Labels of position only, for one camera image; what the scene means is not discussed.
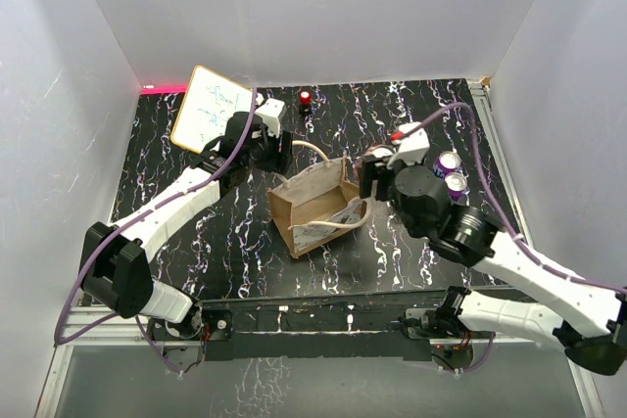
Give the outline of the red cola can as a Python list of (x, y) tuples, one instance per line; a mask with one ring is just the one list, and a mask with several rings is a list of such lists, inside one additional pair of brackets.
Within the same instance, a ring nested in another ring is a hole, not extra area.
[(372, 146), (368, 151), (376, 158), (382, 159), (393, 155), (394, 151), (386, 145)]

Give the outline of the purple soda can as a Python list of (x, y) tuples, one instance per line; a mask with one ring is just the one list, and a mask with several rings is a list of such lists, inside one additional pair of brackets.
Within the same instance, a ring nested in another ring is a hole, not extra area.
[(450, 199), (457, 203), (467, 191), (467, 180), (463, 174), (459, 172), (450, 172), (444, 177), (447, 193)]
[(459, 172), (461, 169), (461, 158), (452, 151), (441, 153), (433, 163), (433, 173), (439, 178), (445, 178), (452, 172)]

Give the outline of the burlap canvas bag rope handles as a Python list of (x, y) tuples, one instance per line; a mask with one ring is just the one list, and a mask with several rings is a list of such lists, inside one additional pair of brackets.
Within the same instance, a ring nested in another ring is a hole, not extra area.
[(316, 152), (321, 161), (290, 178), (280, 176), (281, 184), (266, 195), (272, 221), (290, 256), (298, 258), (365, 225), (372, 203), (347, 179), (346, 158), (331, 159), (307, 141), (293, 144)]

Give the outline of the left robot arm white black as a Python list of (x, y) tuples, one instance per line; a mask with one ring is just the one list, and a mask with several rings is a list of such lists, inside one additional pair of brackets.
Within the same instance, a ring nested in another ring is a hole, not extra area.
[(252, 169), (285, 174), (293, 134), (271, 129), (268, 119), (237, 112), (222, 134), (205, 145), (180, 176), (150, 203), (112, 225), (93, 224), (85, 235), (81, 290), (122, 318), (165, 320), (182, 339), (196, 336), (203, 316), (193, 298), (153, 278), (159, 249), (242, 183)]

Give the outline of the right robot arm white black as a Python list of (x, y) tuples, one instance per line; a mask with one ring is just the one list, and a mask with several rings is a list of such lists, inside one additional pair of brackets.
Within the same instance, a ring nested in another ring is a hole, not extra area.
[(409, 337), (499, 332), (563, 350), (578, 366), (615, 375), (626, 361), (626, 296), (591, 285), (511, 238), (498, 220), (456, 198), (464, 176), (434, 174), (421, 164), (365, 156), (360, 194), (388, 202), (413, 238), (440, 257), (490, 274), (530, 297), (515, 302), (451, 287), (434, 310), (412, 307), (401, 318)]

